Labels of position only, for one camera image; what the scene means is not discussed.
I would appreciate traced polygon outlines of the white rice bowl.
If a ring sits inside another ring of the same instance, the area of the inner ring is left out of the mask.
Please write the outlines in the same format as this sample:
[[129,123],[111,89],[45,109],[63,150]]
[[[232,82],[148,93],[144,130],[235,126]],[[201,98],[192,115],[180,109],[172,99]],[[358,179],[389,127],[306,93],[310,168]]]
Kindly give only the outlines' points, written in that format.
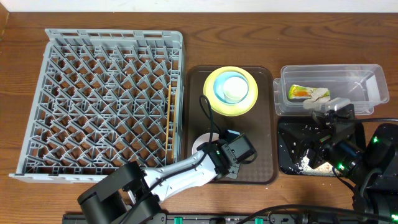
[[[210,133],[205,133],[202,134],[200,137],[198,137],[193,143],[192,154],[195,154],[197,152],[197,148],[199,147],[199,145],[208,142],[209,138],[210,138]],[[219,134],[213,133],[211,141],[215,141],[218,139],[219,139]]]

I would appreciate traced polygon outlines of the yellow plate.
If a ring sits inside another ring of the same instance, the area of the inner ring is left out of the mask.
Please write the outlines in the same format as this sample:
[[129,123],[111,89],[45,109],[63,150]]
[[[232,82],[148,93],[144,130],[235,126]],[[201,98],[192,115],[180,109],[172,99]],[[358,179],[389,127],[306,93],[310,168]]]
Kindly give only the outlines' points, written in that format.
[[[218,75],[223,72],[234,71],[242,74],[248,81],[249,91],[245,99],[236,104],[227,104],[219,100],[213,89]],[[203,94],[209,99],[212,110],[223,116],[239,116],[248,112],[256,103],[259,94],[257,83],[254,77],[243,68],[227,66],[212,71],[205,80]]]

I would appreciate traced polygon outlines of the white tissue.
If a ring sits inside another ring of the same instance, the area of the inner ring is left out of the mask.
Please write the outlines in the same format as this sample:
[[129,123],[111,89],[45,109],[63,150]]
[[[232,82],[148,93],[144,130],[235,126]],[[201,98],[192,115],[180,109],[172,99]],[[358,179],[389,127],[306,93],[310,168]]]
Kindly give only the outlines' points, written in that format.
[[317,88],[311,92],[311,98],[303,102],[303,108],[306,110],[319,110],[321,106],[331,100],[329,89]]

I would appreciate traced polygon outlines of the yellow green snack wrapper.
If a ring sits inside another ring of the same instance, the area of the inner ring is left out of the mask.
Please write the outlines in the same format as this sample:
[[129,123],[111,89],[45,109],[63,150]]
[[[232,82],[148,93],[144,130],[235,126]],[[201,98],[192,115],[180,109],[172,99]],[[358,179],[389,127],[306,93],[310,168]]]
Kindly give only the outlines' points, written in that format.
[[300,85],[292,85],[289,89],[287,98],[290,100],[294,99],[309,99],[311,94],[317,90],[317,88],[304,87]]

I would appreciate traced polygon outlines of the white cup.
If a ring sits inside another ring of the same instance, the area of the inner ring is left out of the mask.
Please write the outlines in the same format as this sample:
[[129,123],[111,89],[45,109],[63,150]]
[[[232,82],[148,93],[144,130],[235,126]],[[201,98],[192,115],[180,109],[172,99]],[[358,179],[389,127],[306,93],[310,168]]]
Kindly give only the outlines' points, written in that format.
[[239,103],[248,93],[248,84],[241,77],[228,78],[224,82],[223,93],[227,103]]

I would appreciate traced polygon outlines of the light blue bowl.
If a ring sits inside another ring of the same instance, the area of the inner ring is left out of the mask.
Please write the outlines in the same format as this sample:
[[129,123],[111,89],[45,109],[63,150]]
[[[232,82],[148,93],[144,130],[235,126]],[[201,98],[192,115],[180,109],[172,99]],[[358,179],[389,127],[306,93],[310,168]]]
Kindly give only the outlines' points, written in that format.
[[216,95],[216,97],[221,100],[224,103],[227,103],[224,99],[224,93],[223,93],[223,85],[224,82],[231,77],[241,77],[243,78],[246,83],[248,84],[247,79],[240,73],[238,72],[234,72],[234,71],[228,71],[228,72],[223,72],[220,75],[217,76],[215,83],[213,85],[213,89],[214,89],[214,93]]

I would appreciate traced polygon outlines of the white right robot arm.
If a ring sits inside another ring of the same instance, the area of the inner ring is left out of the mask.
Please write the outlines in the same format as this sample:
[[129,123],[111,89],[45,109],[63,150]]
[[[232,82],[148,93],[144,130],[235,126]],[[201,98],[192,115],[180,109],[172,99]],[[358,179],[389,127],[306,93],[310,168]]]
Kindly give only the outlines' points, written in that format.
[[397,120],[383,118],[369,143],[363,119],[337,116],[281,118],[277,125],[289,162],[315,170],[328,163],[353,192],[357,212],[397,222]]

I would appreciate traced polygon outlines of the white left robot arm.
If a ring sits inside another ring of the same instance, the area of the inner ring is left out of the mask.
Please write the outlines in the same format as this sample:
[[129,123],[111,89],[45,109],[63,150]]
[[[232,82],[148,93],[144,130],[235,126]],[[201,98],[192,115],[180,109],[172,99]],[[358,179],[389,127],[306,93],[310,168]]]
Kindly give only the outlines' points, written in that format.
[[226,176],[239,153],[235,143],[219,139],[163,168],[130,162],[82,193],[78,203],[88,223],[145,223],[167,198]]

